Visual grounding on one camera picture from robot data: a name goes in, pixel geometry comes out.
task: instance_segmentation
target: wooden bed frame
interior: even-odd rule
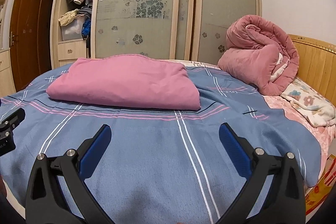
[[[297,76],[336,105],[336,45],[289,35],[299,52]]]

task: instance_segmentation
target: pink bed sheet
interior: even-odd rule
[[[312,127],[310,123],[299,113],[297,112],[284,98],[280,96],[264,96],[264,99],[270,108],[282,108],[285,111],[285,116],[293,121],[297,121],[300,124],[304,125],[314,137],[318,140],[321,145],[321,176],[324,166],[326,165],[328,158],[328,150],[331,142],[336,138],[336,126],[329,127]]]

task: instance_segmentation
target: pink comforter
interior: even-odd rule
[[[246,84],[255,84],[263,95],[280,95],[299,67],[289,35],[256,15],[244,16],[229,27],[226,48],[218,66]]]

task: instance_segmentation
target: metal screw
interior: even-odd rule
[[[43,154],[43,153],[38,154],[38,155],[37,155],[37,159],[38,159],[38,160],[43,160],[43,159],[44,159],[44,154]]]
[[[294,159],[295,155],[292,152],[288,152],[287,157],[290,158],[290,159]]]
[[[261,156],[265,153],[265,151],[262,148],[256,148],[255,152],[257,155]]]
[[[72,157],[74,154],[75,154],[75,150],[74,149],[69,149],[68,151],[67,151],[67,156],[69,156],[69,157]]]

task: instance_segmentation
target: floral blanket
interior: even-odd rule
[[[313,127],[328,127],[336,124],[336,108],[333,104],[297,77],[281,97],[288,100]]]

